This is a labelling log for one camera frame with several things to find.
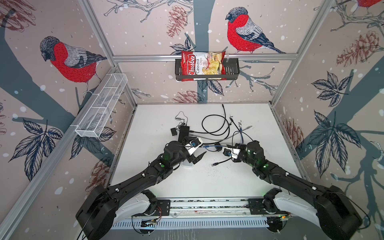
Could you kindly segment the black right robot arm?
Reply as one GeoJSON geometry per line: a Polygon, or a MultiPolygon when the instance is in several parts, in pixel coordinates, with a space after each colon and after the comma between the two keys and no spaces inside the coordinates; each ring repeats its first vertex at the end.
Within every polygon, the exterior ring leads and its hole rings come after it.
{"type": "Polygon", "coordinates": [[[264,195],[269,213],[293,213],[316,226],[332,240],[349,240],[363,220],[345,193],[299,178],[266,159],[258,141],[228,145],[223,154],[252,167],[253,173],[275,187],[264,195]]]}

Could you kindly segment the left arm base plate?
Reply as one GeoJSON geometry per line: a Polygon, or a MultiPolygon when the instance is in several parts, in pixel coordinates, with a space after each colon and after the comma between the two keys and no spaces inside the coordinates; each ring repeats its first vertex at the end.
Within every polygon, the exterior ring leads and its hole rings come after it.
{"type": "Polygon", "coordinates": [[[144,216],[169,216],[171,210],[170,200],[155,200],[150,202],[149,207],[143,213],[144,216]]]}

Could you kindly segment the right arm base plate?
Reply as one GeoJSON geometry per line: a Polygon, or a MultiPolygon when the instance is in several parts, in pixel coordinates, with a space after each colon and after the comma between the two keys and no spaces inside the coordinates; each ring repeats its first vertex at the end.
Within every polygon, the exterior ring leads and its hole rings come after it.
{"type": "Polygon", "coordinates": [[[245,205],[245,207],[250,210],[251,215],[289,215],[288,212],[281,211],[275,207],[267,206],[264,203],[263,198],[248,199],[248,203],[245,205]]]}

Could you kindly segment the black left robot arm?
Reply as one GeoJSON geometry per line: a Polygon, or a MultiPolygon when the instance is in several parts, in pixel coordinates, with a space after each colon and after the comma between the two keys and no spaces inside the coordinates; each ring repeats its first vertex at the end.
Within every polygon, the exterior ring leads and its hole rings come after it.
{"type": "Polygon", "coordinates": [[[76,214],[85,237],[89,240],[101,239],[113,226],[118,209],[123,204],[139,194],[146,194],[147,188],[165,180],[173,173],[174,166],[183,161],[199,162],[204,154],[195,157],[194,152],[202,144],[198,137],[185,137],[182,143],[171,141],[164,152],[137,175],[108,188],[96,186],[76,214]]]}

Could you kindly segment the small black adapter block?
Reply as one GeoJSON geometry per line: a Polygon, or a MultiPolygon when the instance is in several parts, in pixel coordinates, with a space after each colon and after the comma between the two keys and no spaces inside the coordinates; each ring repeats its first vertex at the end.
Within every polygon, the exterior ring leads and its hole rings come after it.
{"type": "Polygon", "coordinates": [[[220,143],[215,143],[214,147],[215,147],[217,152],[220,152],[223,149],[223,147],[220,145],[220,143]]]}

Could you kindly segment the black network switch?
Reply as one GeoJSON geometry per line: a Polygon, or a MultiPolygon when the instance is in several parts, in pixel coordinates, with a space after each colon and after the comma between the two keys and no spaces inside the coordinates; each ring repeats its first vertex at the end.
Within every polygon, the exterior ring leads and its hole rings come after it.
{"type": "Polygon", "coordinates": [[[179,127],[179,138],[178,141],[182,143],[185,137],[189,136],[190,127],[188,126],[180,126],[179,127]]]}

